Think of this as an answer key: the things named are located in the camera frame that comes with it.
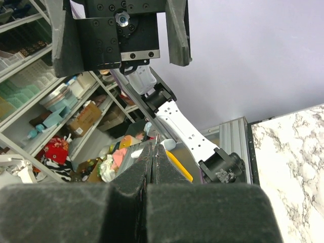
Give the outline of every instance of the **metal bracket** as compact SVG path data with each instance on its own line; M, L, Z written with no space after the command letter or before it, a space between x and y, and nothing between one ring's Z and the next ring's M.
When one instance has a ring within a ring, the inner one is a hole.
M85 71L119 68L121 57L115 18L77 19L75 22Z
M18 154L0 155L0 166L16 166L12 169L13 175L19 176L23 183L37 183L31 162Z
M163 13L167 0L127 0L129 14Z

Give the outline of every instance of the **white storage bin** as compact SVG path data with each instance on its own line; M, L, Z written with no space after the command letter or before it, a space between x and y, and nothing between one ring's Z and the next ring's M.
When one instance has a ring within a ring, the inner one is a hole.
M0 59L2 59L2 63L6 67L9 67L9 66L15 64L16 62L19 62L23 58L24 57L20 53L11 54L8 52L0 51Z
M67 82L67 84L69 85L74 96L76 96L78 99L80 99L82 97L82 95L84 94L85 90L81 86L81 84L78 82L77 78L76 77L72 78L69 82Z
M96 80L89 72L84 72L77 77L78 82L83 89L87 90L95 84Z

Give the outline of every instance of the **yellow object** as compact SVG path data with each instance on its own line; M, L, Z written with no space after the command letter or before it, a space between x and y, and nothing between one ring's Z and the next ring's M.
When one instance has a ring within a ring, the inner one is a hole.
M190 175L190 173L186 170L186 168L183 167L183 165L175 158L173 154L171 154L169 151L166 151L167 156L170 158L170 160L175 164L175 166L183 173L183 175L192 182L193 177Z
M142 141L132 137L131 135L127 135L121 140L119 149L127 148L127 147L130 147L130 146L140 143L140 142L142 142Z

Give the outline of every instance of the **screw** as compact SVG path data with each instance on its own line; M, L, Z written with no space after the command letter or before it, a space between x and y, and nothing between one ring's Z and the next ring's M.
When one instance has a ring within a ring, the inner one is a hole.
M108 24L109 24L110 26L113 26L114 23L115 23L115 21L114 21L113 19L109 19L109 20L108 20Z
M99 11L103 10L103 5L102 5L102 4L98 4L98 5L97 5L97 9L98 9Z
M112 43L113 45L116 45L116 44L117 44L117 39L116 39L116 38L112 38L112 39L111 39L111 43Z
M108 53L112 53L112 51L113 51L113 48L111 48L111 47L107 47L107 52L108 52Z
M94 20L92 23L93 23L93 26L95 26L95 27L99 26L99 21L98 20Z
M100 39L98 39L98 40L96 41L96 44L97 44L97 46L101 46L101 45L102 45L102 41L101 41Z

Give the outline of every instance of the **striped cloth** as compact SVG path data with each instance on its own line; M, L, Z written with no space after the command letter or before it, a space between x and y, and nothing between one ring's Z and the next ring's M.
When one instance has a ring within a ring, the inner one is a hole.
M45 156L43 156L40 161L63 181L71 181L70 172L72 171L72 164L70 161L66 160L65 164L60 165L54 160L46 158Z

